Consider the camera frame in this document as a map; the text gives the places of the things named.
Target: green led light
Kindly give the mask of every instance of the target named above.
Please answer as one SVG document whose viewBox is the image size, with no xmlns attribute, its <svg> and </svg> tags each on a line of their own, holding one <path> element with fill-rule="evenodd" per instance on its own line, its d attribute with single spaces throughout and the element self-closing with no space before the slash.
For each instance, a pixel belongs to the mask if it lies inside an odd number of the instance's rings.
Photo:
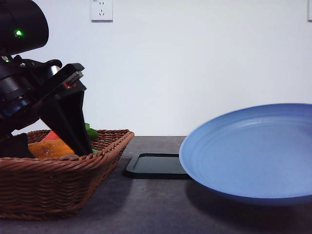
<svg viewBox="0 0 312 234">
<path fill-rule="evenodd" d="M 15 36 L 16 37 L 22 37 L 24 35 L 24 33 L 20 30 L 20 29 L 17 29 L 17 30 L 15 30 Z"/>
</svg>

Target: woven basket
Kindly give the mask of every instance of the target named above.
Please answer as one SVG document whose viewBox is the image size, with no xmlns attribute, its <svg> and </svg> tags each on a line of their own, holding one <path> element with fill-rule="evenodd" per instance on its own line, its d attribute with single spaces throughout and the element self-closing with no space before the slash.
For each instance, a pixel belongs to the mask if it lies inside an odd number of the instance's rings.
<svg viewBox="0 0 312 234">
<path fill-rule="evenodd" d="M 28 143 L 50 130 L 28 133 Z M 96 154 L 77 158 L 1 158 L 0 217 L 49 220 L 74 216 L 117 166 L 134 136 L 129 130 L 98 130 Z"/>
</svg>

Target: electrical outlet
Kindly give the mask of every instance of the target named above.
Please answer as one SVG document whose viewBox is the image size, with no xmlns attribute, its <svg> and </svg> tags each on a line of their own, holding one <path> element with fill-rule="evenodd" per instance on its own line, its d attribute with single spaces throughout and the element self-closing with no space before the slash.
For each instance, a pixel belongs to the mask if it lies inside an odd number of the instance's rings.
<svg viewBox="0 0 312 234">
<path fill-rule="evenodd" d="M 113 22 L 113 0 L 90 0 L 92 22 Z"/>
</svg>

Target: table surface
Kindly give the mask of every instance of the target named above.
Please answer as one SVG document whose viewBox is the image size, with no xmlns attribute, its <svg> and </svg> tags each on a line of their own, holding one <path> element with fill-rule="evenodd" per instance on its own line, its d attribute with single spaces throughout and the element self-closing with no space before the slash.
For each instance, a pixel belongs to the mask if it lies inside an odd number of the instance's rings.
<svg viewBox="0 0 312 234">
<path fill-rule="evenodd" d="M 261 207 L 215 195 L 193 180 L 131 179 L 141 153 L 178 153 L 182 136 L 136 136 L 116 169 L 75 216 L 0 219 L 0 234 L 312 234 L 312 204 Z"/>
</svg>

